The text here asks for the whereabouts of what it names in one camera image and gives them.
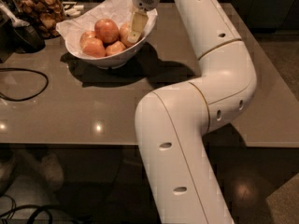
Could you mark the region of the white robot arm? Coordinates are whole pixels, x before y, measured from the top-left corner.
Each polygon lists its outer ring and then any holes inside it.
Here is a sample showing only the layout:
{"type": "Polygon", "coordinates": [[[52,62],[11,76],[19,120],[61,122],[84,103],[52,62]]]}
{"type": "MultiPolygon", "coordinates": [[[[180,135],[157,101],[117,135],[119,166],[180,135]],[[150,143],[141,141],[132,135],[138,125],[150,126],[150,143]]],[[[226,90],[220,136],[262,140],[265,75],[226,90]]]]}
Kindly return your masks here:
{"type": "MultiPolygon", "coordinates": [[[[135,111],[139,151],[162,224],[235,224],[203,137],[249,105],[257,77],[249,52],[217,0],[174,0],[201,76],[151,91],[135,111]]],[[[160,0],[133,0],[129,38],[160,0]]]]}

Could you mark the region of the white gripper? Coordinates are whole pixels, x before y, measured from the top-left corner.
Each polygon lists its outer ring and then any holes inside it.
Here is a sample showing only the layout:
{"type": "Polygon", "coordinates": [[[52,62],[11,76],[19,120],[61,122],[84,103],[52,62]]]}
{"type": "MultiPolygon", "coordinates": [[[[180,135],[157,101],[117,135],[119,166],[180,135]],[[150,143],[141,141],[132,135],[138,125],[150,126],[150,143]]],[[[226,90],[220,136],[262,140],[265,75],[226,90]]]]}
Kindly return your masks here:
{"type": "Polygon", "coordinates": [[[136,43],[144,32],[145,26],[149,19],[145,11],[151,11],[155,9],[160,1],[161,0],[132,0],[133,5],[142,10],[135,11],[130,20],[130,28],[127,38],[130,43],[136,43]]]}

